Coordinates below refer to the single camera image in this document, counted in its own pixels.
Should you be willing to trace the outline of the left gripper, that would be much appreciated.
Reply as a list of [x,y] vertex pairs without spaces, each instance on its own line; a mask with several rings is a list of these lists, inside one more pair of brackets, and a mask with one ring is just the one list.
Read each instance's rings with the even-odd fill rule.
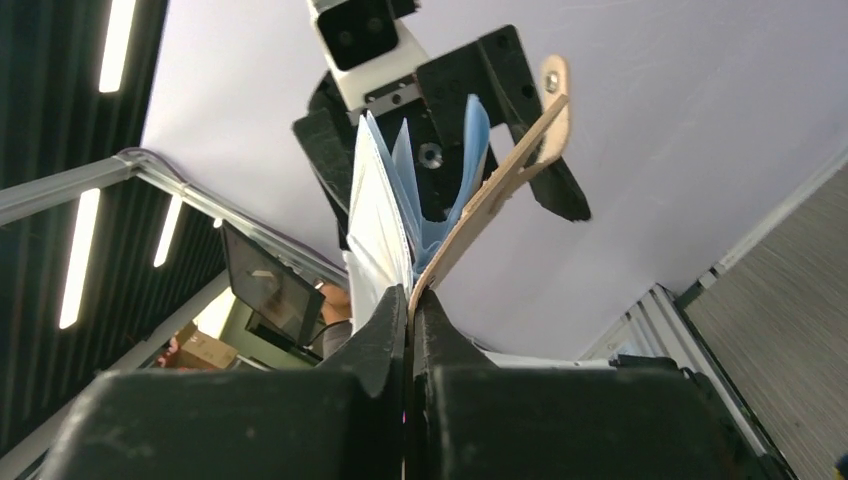
[[[349,249],[355,123],[361,111],[374,114],[389,143],[407,123],[423,214],[438,221],[446,217],[460,187],[468,95],[480,97],[491,126],[507,125],[516,145],[544,112],[543,77],[540,84],[533,83],[513,25],[429,58],[413,74],[367,94],[366,105],[352,111],[328,68],[306,115],[293,123],[292,131],[336,217],[339,247]],[[536,201],[551,213],[571,222],[588,221],[588,201],[563,155],[527,183]]]

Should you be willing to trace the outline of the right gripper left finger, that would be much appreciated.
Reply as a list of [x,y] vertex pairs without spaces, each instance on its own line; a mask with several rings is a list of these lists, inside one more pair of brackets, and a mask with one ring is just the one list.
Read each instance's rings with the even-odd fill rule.
[[406,296],[311,369],[101,375],[73,405],[44,479],[398,479]]

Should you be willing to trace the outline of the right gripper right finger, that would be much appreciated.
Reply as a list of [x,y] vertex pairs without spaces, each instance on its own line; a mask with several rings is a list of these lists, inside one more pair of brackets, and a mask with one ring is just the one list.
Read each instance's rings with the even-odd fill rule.
[[413,308],[414,479],[752,479],[756,455],[708,377],[667,358],[499,367],[435,293]]

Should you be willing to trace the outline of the blue card sleeves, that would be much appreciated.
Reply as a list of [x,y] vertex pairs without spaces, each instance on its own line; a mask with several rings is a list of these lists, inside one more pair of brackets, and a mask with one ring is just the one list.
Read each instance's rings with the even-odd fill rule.
[[360,116],[346,236],[349,251],[343,254],[353,332],[370,320],[387,288],[400,284],[407,295],[412,292],[481,186],[490,130],[489,115],[481,100],[469,95],[459,191],[446,210],[446,219],[430,221],[420,203],[407,123],[402,123],[389,149],[372,113]]

